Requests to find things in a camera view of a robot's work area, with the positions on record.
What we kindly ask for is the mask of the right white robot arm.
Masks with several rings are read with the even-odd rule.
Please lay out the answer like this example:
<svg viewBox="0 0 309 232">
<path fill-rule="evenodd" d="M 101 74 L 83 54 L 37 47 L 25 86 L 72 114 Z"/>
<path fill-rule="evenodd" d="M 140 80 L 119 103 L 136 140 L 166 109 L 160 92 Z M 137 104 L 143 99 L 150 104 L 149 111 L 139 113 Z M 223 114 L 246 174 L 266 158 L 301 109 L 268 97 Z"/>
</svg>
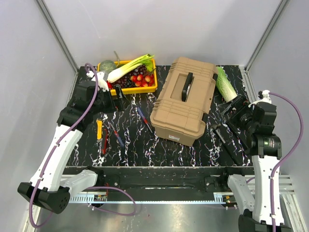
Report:
<svg viewBox="0 0 309 232">
<path fill-rule="evenodd" d="M 250 103 L 238 95 L 222 105 L 221 114 L 231 129 L 244 131 L 245 149 L 254 169 L 252 194 L 246 178 L 227 174 L 220 178 L 220 187 L 232 191 L 239 207 L 240 232 L 290 232 L 285 225 L 280 205 L 279 162 L 282 158 L 280 138 L 274 134 L 277 107 L 270 97 Z"/>
</svg>

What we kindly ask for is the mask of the tan plastic tool box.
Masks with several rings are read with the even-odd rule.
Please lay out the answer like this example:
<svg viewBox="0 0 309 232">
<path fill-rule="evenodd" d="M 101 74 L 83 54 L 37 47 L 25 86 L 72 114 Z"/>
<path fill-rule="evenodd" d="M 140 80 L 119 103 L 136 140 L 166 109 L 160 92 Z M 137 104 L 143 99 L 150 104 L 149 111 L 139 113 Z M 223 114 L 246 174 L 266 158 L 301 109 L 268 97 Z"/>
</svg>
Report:
<svg viewBox="0 0 309 232">
<path fill-rule="evenodd" d="M 150 115 L 156 135 L 192 146 L 205 132 L 217 77 L 215 64 L 174 60 Z"/>
</svg>

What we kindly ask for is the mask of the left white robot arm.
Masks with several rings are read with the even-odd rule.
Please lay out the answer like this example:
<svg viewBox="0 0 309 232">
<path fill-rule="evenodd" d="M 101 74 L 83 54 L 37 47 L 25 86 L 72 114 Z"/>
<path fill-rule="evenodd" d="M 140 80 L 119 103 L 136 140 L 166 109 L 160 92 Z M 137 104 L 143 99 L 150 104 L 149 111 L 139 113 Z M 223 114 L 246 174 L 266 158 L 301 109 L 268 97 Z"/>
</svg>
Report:
<svg viewBox="0 0 309 232">
<path fill-rule="evenodd" d="M 18 186 L 18 193 L 30 204 L 60 214 L 71 197 L 87 188 L 103 189 L 104 172 L 91 166 L 66 181 L 61 180 L 68 159 L 83 133 L 98 113 L 124 111 L 126 97 L 120 85 L 114 85 L 116 96 L 96 86 L 95 81 L 82 81 L 67 106 L 60 112 L 51 145 L 35 175 Z"/>
</svg>

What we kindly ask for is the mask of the steel claw hammer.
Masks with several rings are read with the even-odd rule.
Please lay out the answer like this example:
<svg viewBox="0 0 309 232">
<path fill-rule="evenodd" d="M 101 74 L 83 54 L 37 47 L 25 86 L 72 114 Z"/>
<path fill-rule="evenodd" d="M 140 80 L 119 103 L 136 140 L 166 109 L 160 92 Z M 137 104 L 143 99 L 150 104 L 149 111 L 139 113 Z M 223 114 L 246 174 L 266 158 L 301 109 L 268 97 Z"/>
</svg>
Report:
<svg viewBox="0 0 309 232">
<path fill-rule="evenodd" d="M 223 138 L 223 136 L 220 134 L 219 128 L 220 128 L 221 124 L 213 124 L 210 127 L 211 131 L 215 131 L 215 133 L 217 134 L 217 136 L 220 138 L 220 140 L 222 141 L 223 144 L 226 144 L 225 139 Z"/>
</svg>

